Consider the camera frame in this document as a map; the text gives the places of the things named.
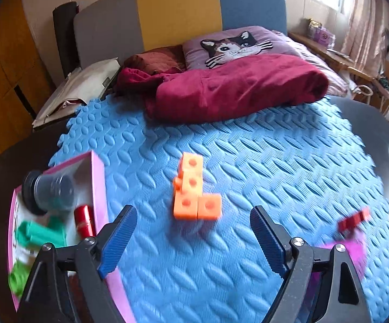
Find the metal screw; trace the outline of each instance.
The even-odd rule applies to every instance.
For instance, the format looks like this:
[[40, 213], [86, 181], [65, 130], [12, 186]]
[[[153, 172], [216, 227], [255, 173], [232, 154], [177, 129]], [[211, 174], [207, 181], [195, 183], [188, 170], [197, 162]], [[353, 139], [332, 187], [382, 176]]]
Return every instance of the metal screw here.
[[339, 252], [346, 251], [346, 247], [344, 245], [342, 245], [342, 244], [335, 245], [335, 249], [338, 250]]
[[296, 246], [302, 246], [305, 244], [305, 241], [302, 238], [296, 237], [292, 239], [292, 243]]
[[93, 245], [94, 243], [96, 243], [96, 238], [88, 237], [88, 238], [85, 238], [85, 241], [87, 242], [88, 245]]
[[43, 251], [49, 251], [52, 249], [52, 244], [51, 243], [45, 243], [42, 245], [42, 250]]

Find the foam puzzle mat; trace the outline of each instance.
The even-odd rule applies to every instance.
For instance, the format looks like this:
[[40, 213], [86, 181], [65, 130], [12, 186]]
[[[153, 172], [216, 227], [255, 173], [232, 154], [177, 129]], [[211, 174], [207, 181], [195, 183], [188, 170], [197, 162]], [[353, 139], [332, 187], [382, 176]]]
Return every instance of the foam puzzle mat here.
[[[375, 323], [389, 315], [389, 204], [361, 139], [327, 99], [202, 125], [161, 125], [108, 96], [68, 123], [50, 166], [93, 149], [105, 164], [110, 221], [126, 204], [138, 226], [119, 263], [138, 323], [260, 323], [282, 283], [251, 231], [262, 205], [292, 236], [332, 240], [337, 221], [368, 205], [363, 289]], [[204, 157], [217, 222], [178, 221], [172, 179], [182, 152]]]

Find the blue headboard panel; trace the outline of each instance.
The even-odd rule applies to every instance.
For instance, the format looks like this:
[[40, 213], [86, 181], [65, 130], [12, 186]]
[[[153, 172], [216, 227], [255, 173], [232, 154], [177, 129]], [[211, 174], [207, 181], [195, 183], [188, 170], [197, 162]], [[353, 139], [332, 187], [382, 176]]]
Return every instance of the blue headboard panel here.
[[220, 0], [223, 30], [259, 25], [287, 35], [285, 0]]

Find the green toy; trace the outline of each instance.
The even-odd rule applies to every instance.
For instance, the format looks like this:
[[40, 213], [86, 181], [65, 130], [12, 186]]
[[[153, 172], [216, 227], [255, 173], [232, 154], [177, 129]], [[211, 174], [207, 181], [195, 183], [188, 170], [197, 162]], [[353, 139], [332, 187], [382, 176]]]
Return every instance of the green toy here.
[[51, 217], [48, 227], [34, 221], [23, 221], [15, 231], [15, 239], [24, 248], [41, 247], [45, 243], [52, 243], [56, 248], [67, 245], [64, 225], [58, 217]]
[[15, 262], [12, 271], [9, 274], [8, 282], [11, 292], [18, 298], [22, 296], [31, 268], [20, 261]]

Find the gray headboard panel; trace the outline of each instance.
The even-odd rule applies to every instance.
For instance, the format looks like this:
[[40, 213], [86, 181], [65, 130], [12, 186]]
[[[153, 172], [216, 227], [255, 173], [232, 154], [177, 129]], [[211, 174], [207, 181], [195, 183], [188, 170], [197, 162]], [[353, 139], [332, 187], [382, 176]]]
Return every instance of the gray headboard panel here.
[[73, 26], [83, 69], [115, 57], [122, 64], [144, 51], [136, 0], [99, 0], [79, 12]]

